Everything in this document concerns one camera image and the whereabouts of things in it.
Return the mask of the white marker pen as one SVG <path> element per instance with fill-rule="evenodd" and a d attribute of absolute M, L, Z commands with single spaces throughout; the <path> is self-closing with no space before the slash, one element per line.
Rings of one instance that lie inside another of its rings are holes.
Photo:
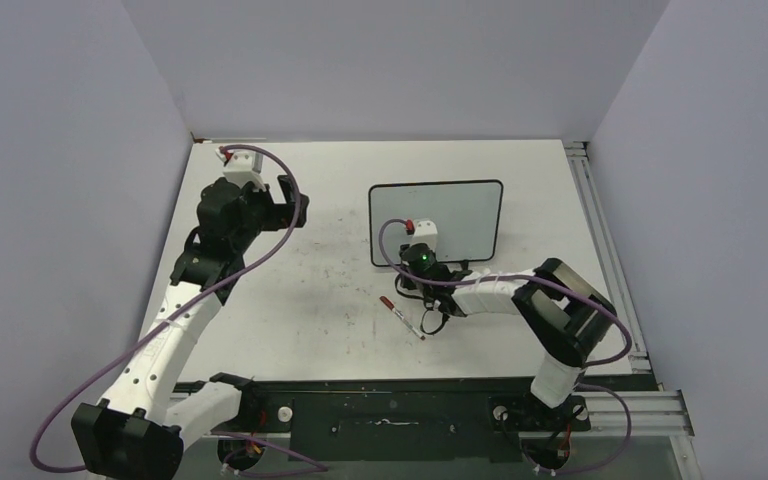
<path fill-rule="evenodd" d="M 423 334 L 415 325 L 413 325 L 407 318 L 407 316 L 397 308 L 397 313 L 394 314 L 391 312 L 414 336 L 416 336 L 419 340 L 424 341 L 426 339 L 426 335 Z"/>

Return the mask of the small black-framed whiteboard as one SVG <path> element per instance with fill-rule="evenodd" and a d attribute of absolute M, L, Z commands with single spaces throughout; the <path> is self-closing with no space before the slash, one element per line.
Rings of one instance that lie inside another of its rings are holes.
<path fill-rule="evenodd" d="M 430 219 L 441 262 L 489 261 L 495 255 L 504 186 L 497 179 L 376 184 L 369 189 L 370 261 L 385 267 L 409 244 L 406 221 Z"/>

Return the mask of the red marker cap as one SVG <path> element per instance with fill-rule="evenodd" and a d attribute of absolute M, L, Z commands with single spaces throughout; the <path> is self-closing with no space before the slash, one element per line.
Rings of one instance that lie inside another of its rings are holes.
<path fill-rule="evenodd" d="M 395 304 L 388 297 L 380 296 L 379 300 L 381 301 L 382 304 L 384 304 L 388 308 L 389 311 L 393 312 L 394 314 L 397 313 L 397 308 Z"/>

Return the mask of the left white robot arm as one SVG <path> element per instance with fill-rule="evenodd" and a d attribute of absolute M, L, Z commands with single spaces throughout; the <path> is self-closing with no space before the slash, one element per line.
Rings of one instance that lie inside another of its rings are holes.
<path fill-rule="evenodd" d="M 198 224 L 185 240 L 151 330 L 124 370 L 94 404 L 80 404 L 71 427 L 86 469 L 108 479 L 171 479 L 186 449 L 214 427 L 250 428 L 258 403 L 251 382 L 219 373 L 195 394 L 170 402 L 199 337 L 227 303 L 244 254 L 263 232 L 303 226 L 307 196 L 290 175 L 277 178 L 285 201 L 248 179 L 205 187 Z"/>

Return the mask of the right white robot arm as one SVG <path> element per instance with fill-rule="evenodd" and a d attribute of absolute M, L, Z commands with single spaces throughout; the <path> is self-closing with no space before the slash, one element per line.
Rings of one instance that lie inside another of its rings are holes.
<path fill-rule="evenodd" d="M 557 258 L 521 273 L 452 270 L 419 243 L 401 249 L 399 268 L 424 305 L 445 316 L 505 314 L 525 320 L 545 351 L 525 402 L 527 418 L 539 428 L 564 417 L 565 401 L 616 317 L 610 301 Z"/>

